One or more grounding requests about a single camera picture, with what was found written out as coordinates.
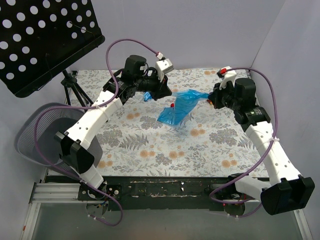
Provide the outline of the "small blue bag piece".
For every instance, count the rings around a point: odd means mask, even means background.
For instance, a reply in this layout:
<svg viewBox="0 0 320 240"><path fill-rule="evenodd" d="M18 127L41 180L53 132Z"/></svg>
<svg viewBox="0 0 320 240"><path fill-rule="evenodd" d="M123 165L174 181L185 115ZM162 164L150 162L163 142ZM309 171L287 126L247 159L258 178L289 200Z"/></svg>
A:
<svg viewBox="0 0 320 240"><path fill-rule="evenodd" d="M152 98L150 92L145 92L145 93L143 94L143 101L144 101L144 102L147 102L147 101L152 100L152 99L153 99L153 98Z"/></svg>

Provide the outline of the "blue plastic trash bag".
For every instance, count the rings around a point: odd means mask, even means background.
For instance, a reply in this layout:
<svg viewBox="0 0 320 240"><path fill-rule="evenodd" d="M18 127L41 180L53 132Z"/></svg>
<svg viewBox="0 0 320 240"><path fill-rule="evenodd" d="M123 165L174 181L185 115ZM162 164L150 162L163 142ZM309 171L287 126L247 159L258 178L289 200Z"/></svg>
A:
<svg viewBox="0 0 320 240"><path fill-rule="evenodd" d="M160 113L157 121L163 124L176 126L178 125L198 104L201 100L208 99L209 94L199 92L194 89L174 92L174 106L165 107Z"/></svg>

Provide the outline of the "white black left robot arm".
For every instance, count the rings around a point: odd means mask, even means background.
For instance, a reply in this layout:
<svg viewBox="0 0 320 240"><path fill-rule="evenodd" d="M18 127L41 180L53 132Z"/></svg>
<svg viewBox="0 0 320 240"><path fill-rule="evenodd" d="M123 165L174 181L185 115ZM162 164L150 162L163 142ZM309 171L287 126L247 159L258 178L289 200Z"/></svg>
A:
<svg viewBox="0 0 320 240"><path fill-rule="evenodd" d="M116 71L117 80L109 80L100 92L93 108L65 133L57 132L55 138L60 143L60 158L69 165L80 179L91 185L89 194L95 200L106 196L103 177L94 165L95 158L88 149L96 134L136 92L148 92L151 98L158 100L172 95L168 87L167 73L174 69L172 62L162 57L154 67L147 67L147 60L139 55L130 55L124 68Z"/></svg>

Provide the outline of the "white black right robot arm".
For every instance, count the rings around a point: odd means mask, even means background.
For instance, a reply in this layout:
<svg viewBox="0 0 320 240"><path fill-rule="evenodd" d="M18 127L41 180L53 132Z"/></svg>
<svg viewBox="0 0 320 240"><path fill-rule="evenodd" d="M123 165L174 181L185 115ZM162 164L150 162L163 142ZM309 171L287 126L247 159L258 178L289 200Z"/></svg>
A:
<svg viewBox="0 0 320 240"><path fill-rule="evenodd" d="M249 171L230 175L209 197L224 203L228 196L237 199L244 194L260 201L269 215L305 208L315 183L311 177L303 177L286 155L268 113L256 104L254 81L238 78L216 83L208 98L216 109L233 110L236 122L261 157L256 165L264 164L268 173L268 181L251 177Z"/></svg>

